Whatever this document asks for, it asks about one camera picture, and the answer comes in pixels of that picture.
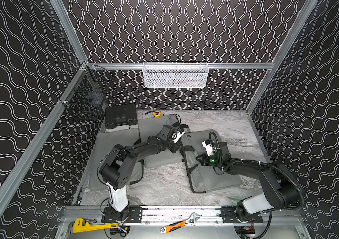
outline black patterned wall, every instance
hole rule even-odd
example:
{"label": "black patterned wall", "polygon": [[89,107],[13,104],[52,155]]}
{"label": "black patterned wall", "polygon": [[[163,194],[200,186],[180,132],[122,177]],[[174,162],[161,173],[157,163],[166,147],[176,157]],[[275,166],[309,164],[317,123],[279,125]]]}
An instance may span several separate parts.
{"label": "black patterned wall", "polygon": [[73,120],[64,112],[1,216],[0,239],[55,237],[100,125],[101,122]]}
{"label": "black patterned wall", "polygon": [[0,1],[0,187],[79,65],[48,0]]}
{"label": "black patterned wall", "polygon": [[90,62],[271,62],[304,0],[63,0]]}
{"label": "black patterned wall", "polygon": [[252,114],[306,191],[313,239],[339,238],[339,0],[320,0]]}
{"label": "black patterned wall", "polygon": [[[105,71],[94,76],[105,80]],[[210,70],[204,88],[146,88],[141,70],[118,70],[105,87],[108,106],[137,109],[245,110],[266,70]]]}

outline orange handle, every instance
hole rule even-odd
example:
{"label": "orange handle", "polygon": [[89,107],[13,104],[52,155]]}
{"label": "orange handle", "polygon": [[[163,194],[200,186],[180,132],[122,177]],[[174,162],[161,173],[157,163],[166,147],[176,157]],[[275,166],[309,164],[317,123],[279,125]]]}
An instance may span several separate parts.
{"label": "orange handle", "polygon": [[175,231],[175,230],[177,230],[177,229],[179,229],[179,228],[182,228],[182,227],[185,226],[185,225],[186,225],[186,222],[185,222],[185,221],[172,223],[171,225],[168,225],[168,226],[166,227],[166,233]]}

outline marble floor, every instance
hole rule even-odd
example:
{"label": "marble floor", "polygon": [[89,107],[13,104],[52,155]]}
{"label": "marble floor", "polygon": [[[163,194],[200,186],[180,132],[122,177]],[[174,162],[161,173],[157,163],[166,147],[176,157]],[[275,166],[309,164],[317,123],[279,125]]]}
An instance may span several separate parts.
{"label": "marble floor", "polygon": [[[153,117],[152,113],[144,113],[138,111],[138,119]],[[232,157],[265,162],[245,112],[162,111],[166,115],[173,113],[180,115],[181,122],[187,124],[190,131],[216,130],[221,139],[228,143]],[[103,127],[101,131],[124,130],[129,127],[124,125],[112,130]],[[145,167],[143,179],[137,184],[127,186],[127,196],[132,205],[235,205],[239,200],[261,191],[258,181],[242,176],[239,187],[194,194],[189,187],[184,162]],[[80,204],[99,205],[107,197],[109,195],[106,189],[91,191],[86,187]]]}

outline gray pad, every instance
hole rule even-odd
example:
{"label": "gray pad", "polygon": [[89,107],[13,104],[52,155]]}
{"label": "gray pad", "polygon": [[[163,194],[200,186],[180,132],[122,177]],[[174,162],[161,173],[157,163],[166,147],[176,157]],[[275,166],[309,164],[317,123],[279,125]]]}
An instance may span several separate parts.
{"label": "gray pad", "polygon": [[181,142],[184,146],[190,145],[195,149],[195,152],[185,151],[187,175],[192,192],[194,193],[204,193],[229,187],[238,187],[241,184],[239,175],[230,175],[227,173],[217,175],[213,170],[213,166],[201,166],[196,160],[196,156],[206,153],[202,142],[209,139],[210,132],[214,132],[218,141],[221,142],[219,134],[214,130],[185,133],[183,137],[181,137]]}
{"label": "gray pad", "polygon": [[[168,117],[170,116],[171,115],[138,120],[140,140],[144,142],[148,139],[149,136],[157,135],[163,128],[166,121],[168,120]],[[173,123],[176,122],[177,122],[176,117],[172,116],[166,124],[172,125]],[[160,165],[167,165],[170,163],[179,163],[182,160],[183,156],[181,156],[179,150],[176,153],[172,153],[169,150],[165,150],[156,155],[147,156],[146,158],[144,158],[144,164],[147,167],[156,167]]]}
{"label": "gray pad", "polygon": [[[99,182],[97,177],[97,167],[100,160],[103,159],[105,155],[111,152],[112,148],[121,144],[123,146],[131,146],[139,139],[139,130],[137,128],[132,128],[128,130],[120,130],[109,133],[98,133],[96,135],[95,146],[91,156],[93,157],[91,163],[91,172],[90,172],[90,181],[89,188],[91,190],[100,190],[104,189],[106,185]],[[140,181],[143,177],[143,162],[136,162],[134,170],[132,171],[130,184],[134,184],[137,181]]]}

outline black mounting plate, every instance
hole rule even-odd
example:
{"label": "black mounting plate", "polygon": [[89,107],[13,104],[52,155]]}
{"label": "black mounting plate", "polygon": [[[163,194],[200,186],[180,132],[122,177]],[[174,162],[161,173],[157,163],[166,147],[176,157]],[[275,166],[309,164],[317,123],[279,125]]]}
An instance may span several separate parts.
{"label": "black mounting plate", "polygon": [[[221,207],[220,217],[223,219],[223,223],[236,223],[236,224],[243,223],[236,218],[234,210],[236,210],[236,206]],[[252,214],[248,218],[248,221],[250,221],[252,218],[254,220],[254,223],[263,223],[262,216],[260,213]]]}
{"label": "black mounting plate", "polygon": [[[128,215],[130,218],[126,223],[141,223],[143,209],[140,206],[129,206]],[[102,215],[102,223],[114,223],[115,219],[112,217],[112,210],[105,207]]]}

